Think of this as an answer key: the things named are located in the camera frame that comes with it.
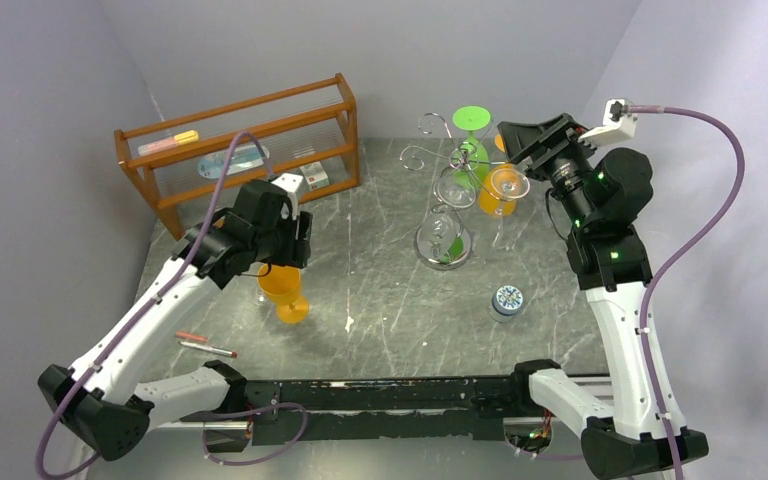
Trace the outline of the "green plastic goblet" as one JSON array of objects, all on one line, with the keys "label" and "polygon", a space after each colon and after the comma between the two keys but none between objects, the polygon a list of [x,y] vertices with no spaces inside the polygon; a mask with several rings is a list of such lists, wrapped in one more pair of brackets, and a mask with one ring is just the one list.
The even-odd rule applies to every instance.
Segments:
[{"label": "green plastic goblet", "polygon": [[477,136],[487,134],[492,124],[492,114],[482,106],[463,106],[453,114],[457,129],[466,133],[465,140],[452,152],[450,166],[453,168],[454,191],[465,195],[480,188],[490,170],[489,155],[483,139]]}]

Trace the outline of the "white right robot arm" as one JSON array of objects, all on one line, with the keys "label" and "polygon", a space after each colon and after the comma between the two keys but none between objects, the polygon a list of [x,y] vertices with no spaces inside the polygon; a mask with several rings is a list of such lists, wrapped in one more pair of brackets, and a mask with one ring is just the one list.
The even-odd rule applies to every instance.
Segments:
[{"label": "white right robot arm", "polygon": [[580,440],[583,458],[599,479],[677,470],[705,457],[707,437],[690,429],[666,376],[654,318],[644,303],[653,281],[634,223],[653,195],[649,159],[618,147],[596,165],[602,138],[621,141],[630,118],[588,129],[567,114],[537,123],[502,121],[498,132],[511,164],[547,182],[567,213],[567,258],[597,320],[612,383],[606,404],[548,360],[517,368],[509,389],[513,408],[551,412]]}]

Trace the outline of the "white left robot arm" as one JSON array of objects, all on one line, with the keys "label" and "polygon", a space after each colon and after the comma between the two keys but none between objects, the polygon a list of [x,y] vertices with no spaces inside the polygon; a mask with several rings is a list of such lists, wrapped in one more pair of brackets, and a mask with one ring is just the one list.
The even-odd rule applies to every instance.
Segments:
[{"label": "white left robot arm", "polygon": [[70,366],[49,366],[38,385],[60,421],[96,455],[115,461],[154,428],[200,412],[222,420],[246,405],[246,378],[214,360],[191,373],[141,378],[181,321],[260,263],[270,272],[303,268],[312,216],[300,210],[303,178],[284,173],[244,184],[233,206],[211,212],[176,244],[153,284],[90,351]]}]

